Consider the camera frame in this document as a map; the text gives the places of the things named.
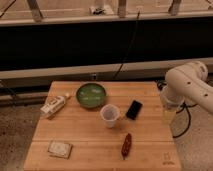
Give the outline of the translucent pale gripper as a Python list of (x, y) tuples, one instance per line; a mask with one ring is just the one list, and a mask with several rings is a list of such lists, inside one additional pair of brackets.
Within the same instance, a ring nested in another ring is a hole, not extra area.
[(178, 108), (184, 102), (184, 97), (178, 95), (169, 86), (165, 86), (160, 92), (160, 100), (163, 105), (162, 122), (170, 125), (173, 121)]

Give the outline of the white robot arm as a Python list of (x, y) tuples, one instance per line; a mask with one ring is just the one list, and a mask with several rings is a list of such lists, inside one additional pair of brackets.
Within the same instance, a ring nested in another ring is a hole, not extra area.
[(160, 91), (162, 122), (170, 124), (177, 109), (189, 99), (213, 114), (213, 87), (206, 83), (208, 69), (200, 61), (189, 62), (168, 70), (166, 85)]

